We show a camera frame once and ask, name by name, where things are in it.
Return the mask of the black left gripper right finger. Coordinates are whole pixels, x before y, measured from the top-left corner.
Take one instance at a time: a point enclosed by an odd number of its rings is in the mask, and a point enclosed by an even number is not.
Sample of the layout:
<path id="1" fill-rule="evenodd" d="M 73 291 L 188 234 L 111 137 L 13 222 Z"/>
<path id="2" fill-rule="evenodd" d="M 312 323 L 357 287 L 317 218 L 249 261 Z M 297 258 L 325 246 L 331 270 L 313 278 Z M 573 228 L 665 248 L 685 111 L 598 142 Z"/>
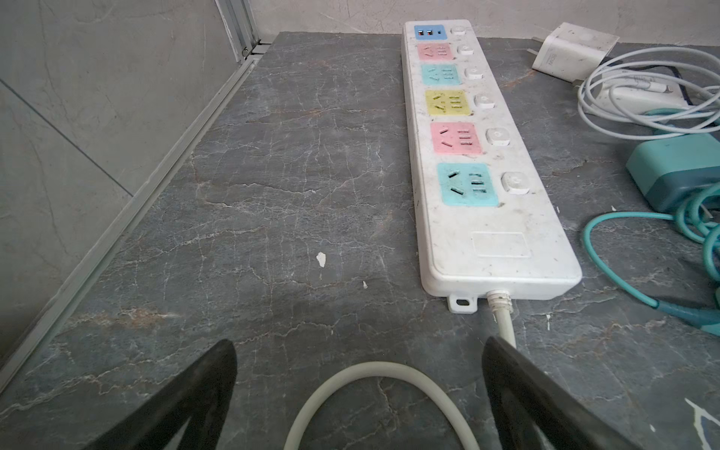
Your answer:
<path id="1" fill-rule="evenodd" d="M 504 449 L 637 449 L 501 337 L 487 340 L 483 376 Z"/>

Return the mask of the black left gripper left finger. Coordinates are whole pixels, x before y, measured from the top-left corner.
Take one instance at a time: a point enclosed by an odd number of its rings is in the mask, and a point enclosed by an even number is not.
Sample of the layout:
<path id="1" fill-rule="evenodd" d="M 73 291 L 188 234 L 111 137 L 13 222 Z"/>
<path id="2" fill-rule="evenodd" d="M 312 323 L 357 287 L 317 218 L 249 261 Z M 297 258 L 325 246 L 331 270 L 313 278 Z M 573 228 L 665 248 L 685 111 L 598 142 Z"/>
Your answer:
<path id="1" fill-rule="evenodd" d="M 222 339 L 88 449 L 215 449 L 237 376 L 236 349 Z"/>

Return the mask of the white multicolour power strip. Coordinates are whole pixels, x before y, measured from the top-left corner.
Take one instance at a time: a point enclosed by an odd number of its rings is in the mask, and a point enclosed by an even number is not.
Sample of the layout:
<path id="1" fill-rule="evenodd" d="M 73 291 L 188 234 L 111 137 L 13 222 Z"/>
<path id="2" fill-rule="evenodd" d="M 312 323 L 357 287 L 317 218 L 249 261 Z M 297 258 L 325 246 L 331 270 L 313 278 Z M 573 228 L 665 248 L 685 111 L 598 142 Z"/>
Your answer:
<path id="1" fill-rule="evenodd" d="M 450 311 L 551 300 L 581 265 L 466 20 L 407 22 L 402 68 L 420 278 Z"/>

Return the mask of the teal charger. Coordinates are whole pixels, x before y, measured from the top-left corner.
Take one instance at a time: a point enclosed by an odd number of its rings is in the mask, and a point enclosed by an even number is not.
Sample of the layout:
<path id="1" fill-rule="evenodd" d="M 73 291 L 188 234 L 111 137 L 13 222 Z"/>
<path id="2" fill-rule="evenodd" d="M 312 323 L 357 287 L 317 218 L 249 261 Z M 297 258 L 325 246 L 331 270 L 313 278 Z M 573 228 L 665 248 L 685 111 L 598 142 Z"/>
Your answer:
<path id="1" fill-rule="evenodd" d="M 719 181 L 719 141 L 691 134 L 643 142 L 625 168 L 650 207 L 671 214 L 688 195 Z"/>

